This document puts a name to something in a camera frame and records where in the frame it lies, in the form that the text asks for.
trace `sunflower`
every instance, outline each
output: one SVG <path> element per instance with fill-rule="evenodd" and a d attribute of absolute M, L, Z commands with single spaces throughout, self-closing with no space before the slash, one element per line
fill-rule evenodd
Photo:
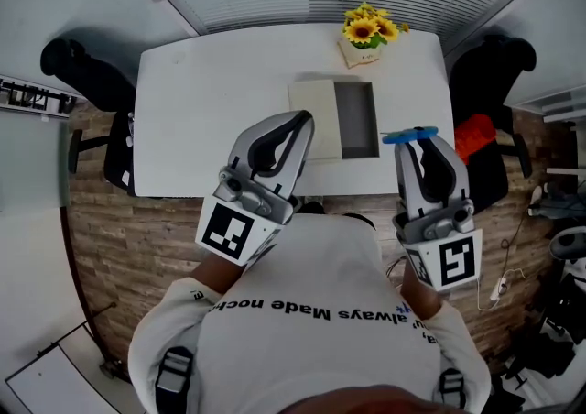
<path fill-rule="evenodd" d="M 364 12 L 362 8 L 358 7 L 356 10 L 347 10 L 344 12 L 344 16 L 351 20 L 360 20 L 361 18 L 368 16 L 368 14 Z"/>
<path fill-rule="evenodd" d="M 362 10 L 368 10 L 369 12 L 375 12 L 374 7 L 366 2 L 362 2 L 362 4 L 358 7 L 362 8 Z"/>
<path fill-rule="evenodd" d="M 391 20 L 376 16 L 371 21 L 378 25 L 378 34 L 387 41 L 395 41 L 398 38 L 399 30 Z"/>
<path fill-rule="evenodd" d="M 344 35 L 352 43 L 370 43 L 370 38 L 378 31 L 378 25 L 368 18 L 350 22 L 344 29 Z"/>

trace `person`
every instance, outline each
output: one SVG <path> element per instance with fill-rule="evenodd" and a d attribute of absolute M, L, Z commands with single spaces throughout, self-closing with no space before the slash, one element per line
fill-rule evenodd
<path fill-rule="evenodd" d="M 149 414 L 480 413 L 490 374 L 461 315 L 408 262 L 395 290 L 366 219 L 309 211 L 245 272 L 206 257 L 138 324 L 128 371 Z M 157 410 L 171 347 L 193 354 L 189 391 Z"/>

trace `chair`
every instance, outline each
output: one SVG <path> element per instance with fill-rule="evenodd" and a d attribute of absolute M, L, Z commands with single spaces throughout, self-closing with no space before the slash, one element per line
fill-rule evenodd
<path fill-rule="evenodd" d="M 514 142 L 513 146 L 500 146 L 493 141 L 470 155 L 470 197 L 476 213 L 508 193 L 502 155 L 518 157 L 523 176 L 531 176 L 531 159 L 525 140 L 514 132 L 513 112 L 503 103 L 521 71 L 532 71 L 536 61 L 536 53 L 527 41 L 487 36 L 481 46 L 463 54 L 452 68 L 450 96 L 454 127 L 473 114 L 486 114 L 494 127 L 510 134 Z"/>
<path fill-rule="evenodd" d="M 82 139 L 83 131 L 73 132 L 68 170 L 74 174 L 80 152 L 107 145 L 103 175 L 114 186 L 134 196 L 131 122 L 135 87 L 110 64 L 92 58 L 75 40 L 54 39 L 44 49 L 40 65 L 46 75 L 55 75 L 80 92 L 101 111 L 116 112 L 109 136 Z"/>

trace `potted plant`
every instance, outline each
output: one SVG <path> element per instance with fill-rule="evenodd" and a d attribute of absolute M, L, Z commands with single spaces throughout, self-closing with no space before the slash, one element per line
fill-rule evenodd
<path fill-rule="evenodd" d="M 409 32 L 407 23 L 398 27 L 386 18 L 390 15 L 390 12 L 375 9 L 366 2 L 354 10 L 344 12 L 346 20 L 338 44 L 348 69 L 380 59 L 381 45 L 396 41 L 399 33 Z"/>

